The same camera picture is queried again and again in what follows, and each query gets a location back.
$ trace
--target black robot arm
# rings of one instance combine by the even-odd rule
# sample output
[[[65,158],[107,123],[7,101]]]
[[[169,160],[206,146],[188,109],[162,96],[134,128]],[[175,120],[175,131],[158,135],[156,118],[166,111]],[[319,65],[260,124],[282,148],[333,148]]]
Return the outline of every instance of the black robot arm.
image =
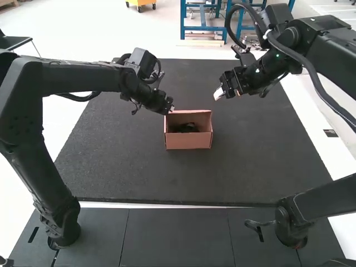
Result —
[[[42,97],[78,98],[72,92],[119,92],[121,98],[167,114],[171,97],[158,89],[164,73],[157,58],[136,48],[112,62],[73,62],[20,57],[0,51],[0,152],[33,196],[49,243],[63,248],[80,234],[78,200],[62,181],[42,136]],[[158,63],[158,72],[154,67]]]
[[[325,92],[317,76],[317,72],[321,73],[356,100],[353,68],[356,64],[356,32],[351,26],[333,16],[293,19],[286,4],[267,6],[265,11],[257,14],[248,4],[239,3],[226,16],[228,32],[229,18],[239,8],[250,13],[260,44],[268,51],[256,60],[246,45],[230,35],[242,48],[233,47],[241,66],[221,75],[221,86],[214,93],[215,99],[246,93],[265,97],[283,77],[301,73],[305,67],[319,96],[356,131],[355,118]],[[254,62],[245,65],[247,57],[249,62]],[[277,237],[286,246],[302,248],[307,242],[308,229],[318,219],[356,212],[355,190],[356,174],[352,174],[279,200],[275,221],[271,222]]]

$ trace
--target blue metal frame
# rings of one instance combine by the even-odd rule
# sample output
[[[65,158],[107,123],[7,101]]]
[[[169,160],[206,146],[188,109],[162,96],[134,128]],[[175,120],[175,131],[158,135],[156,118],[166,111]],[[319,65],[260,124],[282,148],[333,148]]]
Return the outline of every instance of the blue metal frame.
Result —
[[[231,0],[228,0],[228,6],[231,6]],[[200,8],[200,21],[201,26],[184,26],[184,18],[187,15],[187,7],[199,7]],[[217,0],[215,4],[215,0],[211,1],[211,4],[187,4],[186,0],[180,1],[180,39],[185,39],[185,31],[215,31],[222,32],[222,39],[226,43],[226,39],[228,37],[228,32],[225,27],[215,27],[215,26],[207,26],[205,20],[205,7],[216,8],[215,18],[219,17],[220,8],[221,8],[221,0]]]
[[[253,4],[253,0],[249,0],[249,3],[251,4],[251,6],[253,7],[261,7],[262,10],[264,10],[266,8],[267,5],[267,0],[263,0],[262,4]],[[288,6],[289,6],[289,10],[292,11],[293,7],[294,7],[294,3],[295,0],[289,0]],[[239,21],[238,21],[238,28],[236,30],[236,37],[237,39],[240,39],[241,37],[241,31],[242,30],[254,30],[255,26],[244,26],[243,25],[243,18],[244,18],[244,9],[240,9],[240,15],[239,15]]]
[[[294,7],[294,3],[295,3],[295,0],[289,0],[288,6],[289,6],[290,11],[292,11],[292,9]]]
[[[262,4],[253,4],[253,0],[249,0],[249,3],[253,7],[261,7],[262,10],[266,8],[267,0],[263,0]],[[294,7],[295,0],[289,0],[288,6],[289,10],[292,11]],[[228,4],[226,6],[226,12],[228,12],[231,8],[231,0],[228,0]],[[200,8],[200,20],[201,26],[184,26],[184,18],[187,17],[187,7],[199,7]],[[187,4],[186,0],[180,1],[180,39],[185,39],[185,31],[221,31],[222,32],[222,39],[226,43],[228,38],[228,32],[226,31],[225,27],[210,27],[206,25],[205,20],[205,7],[216,8],[215,18],[219,17],[220,7],[221,7],[221,0],[217,0],[217,4],[215,4],[215,0],[211,0],[211,4]],[[238,21],[238,28],[236,31],[236,37],[239,39],[241,37],[242,30],[254,30],[254,26],[244,26],[243,25],[243,17],[244,17],[244,10],[241,9]]]
[[[260,7],[262,10],[266,8],[267,5],[267,0],[263,0],[262,4],[253,4],[253,0],[249,0],[249,3],[253,7]],[[240,9],[239,11],[239,21],[238,21],[238,28],[236,30],[236,37],[237,39],[240,39],[241,37],[241,31],[243,30],[254,30],[255,26],[245,26],[243,25],[243,19],[244,19],[244,9]]]

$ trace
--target yellow cart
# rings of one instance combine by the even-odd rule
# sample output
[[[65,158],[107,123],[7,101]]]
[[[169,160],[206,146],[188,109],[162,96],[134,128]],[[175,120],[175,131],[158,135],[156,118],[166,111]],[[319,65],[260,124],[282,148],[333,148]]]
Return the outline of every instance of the yellow cart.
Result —
[[[130,4],[137,6],[137,11],[142,13],[142,6],[146,4],[152,4],[152,9],[156,9],[156,0],[126,0],[126,6],[130,7]]]

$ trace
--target cardboard box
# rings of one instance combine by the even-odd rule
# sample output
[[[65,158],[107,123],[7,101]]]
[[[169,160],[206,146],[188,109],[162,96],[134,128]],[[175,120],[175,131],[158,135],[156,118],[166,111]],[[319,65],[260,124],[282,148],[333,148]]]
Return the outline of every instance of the cardboard box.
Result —
[[[171,132],[171,126],[194,123],[199,132]],[[211,110],[178,110],[164,120],[166,149],[209,149],[212,141]]]

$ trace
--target black rubber mat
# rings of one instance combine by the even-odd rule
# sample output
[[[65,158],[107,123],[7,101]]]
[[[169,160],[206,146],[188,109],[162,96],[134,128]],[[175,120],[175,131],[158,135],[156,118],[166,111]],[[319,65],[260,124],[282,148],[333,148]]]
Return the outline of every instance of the black rubber mat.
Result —
[[[331,178],[280,85],[267,95],[215,102],[239,61],[162,60],[160,88],[177,110],[212,110],[209,150],[165,150],[163,116],[118,93],[90,101],[57,158],[81,200],[262,205]]]
[[[274,209],[84,208],[80,238],[56,253],[35,211],[10,259],[34,267],[316,267],[344,258],[328,219],[310,228],[298,251],[282,245],[273,226],[262,228],[262,242],[246,219],[273,220]]]

